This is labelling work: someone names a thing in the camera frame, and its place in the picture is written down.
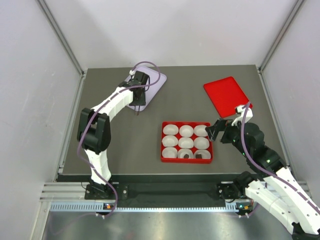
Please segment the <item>metal tongs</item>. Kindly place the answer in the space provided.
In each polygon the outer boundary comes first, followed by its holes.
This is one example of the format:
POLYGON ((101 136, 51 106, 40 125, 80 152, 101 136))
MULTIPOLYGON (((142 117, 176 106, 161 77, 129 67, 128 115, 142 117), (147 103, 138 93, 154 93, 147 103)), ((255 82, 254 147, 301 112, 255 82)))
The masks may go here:
POLYGON ((138 116, 140 112, 140 105, 134 107, 135 115, 138 116))

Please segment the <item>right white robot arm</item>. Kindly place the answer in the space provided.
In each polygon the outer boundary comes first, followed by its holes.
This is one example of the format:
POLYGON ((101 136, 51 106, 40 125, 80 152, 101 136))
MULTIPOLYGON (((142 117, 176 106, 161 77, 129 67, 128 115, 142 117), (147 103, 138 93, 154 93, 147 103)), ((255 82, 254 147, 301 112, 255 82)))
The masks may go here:
POLYGON ((294 240, 320 238, 320 208, 298 184, 280 155, 268 147, 264 133, 254 123, 237 123, 218 119, 206 127, 210 141, 223 132, 221 143, 232 144, 245 156, 258 178, 245 171, 233 180, 233 192, 263 207, 291 234, 294 240))

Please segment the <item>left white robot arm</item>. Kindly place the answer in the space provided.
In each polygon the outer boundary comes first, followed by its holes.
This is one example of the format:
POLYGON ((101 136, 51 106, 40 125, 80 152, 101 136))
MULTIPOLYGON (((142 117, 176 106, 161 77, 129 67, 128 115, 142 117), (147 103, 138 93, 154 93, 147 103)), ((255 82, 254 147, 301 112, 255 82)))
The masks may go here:
POLYGON ((77 156, 91 170, 91 180, 98 184, 96 192, 109 198, 114 187, 108 166, 107 148, 111 143, 111 121, 126 106, 146 105, 146 86, 119 86, 98 105, 84 108, 80 113, 77 132, 77 156))

